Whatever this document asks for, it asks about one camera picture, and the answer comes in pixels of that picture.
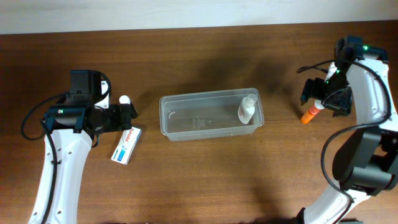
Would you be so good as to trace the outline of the orange tube white cap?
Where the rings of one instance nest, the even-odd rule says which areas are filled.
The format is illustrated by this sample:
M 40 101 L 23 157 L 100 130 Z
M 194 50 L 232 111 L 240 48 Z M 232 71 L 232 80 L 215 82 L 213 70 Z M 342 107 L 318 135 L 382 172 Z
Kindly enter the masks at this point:
M 313 105 L 308 109 L 308 111 L 301 117 L 300 121 L 303 124 L 309 123 L 316 115 L 324 110 L 325 107 L 322 105 L 321 100 L 315 100 Z

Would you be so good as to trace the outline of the black bottle white cap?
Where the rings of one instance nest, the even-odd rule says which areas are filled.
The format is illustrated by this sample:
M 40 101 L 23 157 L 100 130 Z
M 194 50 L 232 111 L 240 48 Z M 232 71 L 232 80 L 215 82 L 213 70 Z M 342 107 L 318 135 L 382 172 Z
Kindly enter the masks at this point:
M 122 95 L 119 98 L 119 102 L 123 110 L 129 113 L 132 119 L 136 119 L 138 117 L 138 112 L 135 106 L 133 105 L 130 97 L 128 97 L 127 95 Z

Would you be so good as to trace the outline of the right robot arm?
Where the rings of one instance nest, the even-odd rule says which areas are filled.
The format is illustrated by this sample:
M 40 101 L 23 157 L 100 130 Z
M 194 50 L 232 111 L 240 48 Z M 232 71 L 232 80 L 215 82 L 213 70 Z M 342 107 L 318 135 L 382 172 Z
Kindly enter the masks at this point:
M 328 187 L 299 211 L 296 223 L 343 223 L 359 203 L 397 185 L 397 111 L 388 63 L 385 49 L 348 35 L 336 42 L 326 78 L 306 81 L 300 102 L 315 101 L 302 116 L 303 124 L 326 108 L 334 116 L 355 111 L 356 125 L 326 140 L 320 165 Z

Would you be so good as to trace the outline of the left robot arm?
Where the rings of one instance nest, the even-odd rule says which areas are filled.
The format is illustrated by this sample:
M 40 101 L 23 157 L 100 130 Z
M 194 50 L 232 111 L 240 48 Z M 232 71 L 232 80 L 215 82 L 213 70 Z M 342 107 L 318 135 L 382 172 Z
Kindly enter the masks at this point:
M 76 223 L 85 162 L 103 133 L 130 140 L 137 111 L 128 96 L 109 102 L 109 78 L 96 70 L 71 70 L 70 89 L 56 95 L 40 124 L 45 157 L 30 223 Z

